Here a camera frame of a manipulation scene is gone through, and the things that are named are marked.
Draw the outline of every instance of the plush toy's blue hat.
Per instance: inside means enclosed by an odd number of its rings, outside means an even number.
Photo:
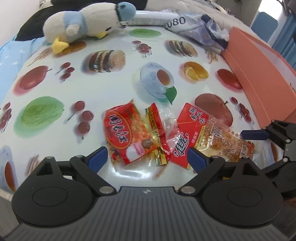
[[[119,21],[123,22],[131,20],[136,14],[136,7],[129,2],[120,2],[117,4],[116,10]]]

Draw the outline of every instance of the duck plush toy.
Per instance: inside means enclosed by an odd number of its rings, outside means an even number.
[[[78,12],[58,12],[49,17],[43,26],[46,40],[52,43],[54,54],[69,47],[69,43],[90,36],[99,39],[105,37],[120,25],[131,20],[136,8],[128,2],[94,3]]]

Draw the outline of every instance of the crumpled plastic bag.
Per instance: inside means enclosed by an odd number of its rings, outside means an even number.
[[[225,50],[229,41],[227,29],[221,30],[207,14],[180,13],[164,28],[176,34],[195,39],[202,45]]]

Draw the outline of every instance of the barcode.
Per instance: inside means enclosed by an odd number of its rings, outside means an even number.
[[[211,129],[211,134],[213,134],[214,136],[217,136],[219,138],[222,138],[222,130],[216,128],[215,126],[212,126],[212,129]]]
[[[239,155],[239,158],[242,158],[248,154],[248,147],[246,145],[242,145],[242,150]]]

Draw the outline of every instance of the white tube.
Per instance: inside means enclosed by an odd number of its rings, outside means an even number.
[[[179,15],[171,12],[150,12],[150,11],[136,11],[136,15],[128,25],[154,25],[164,26]]]

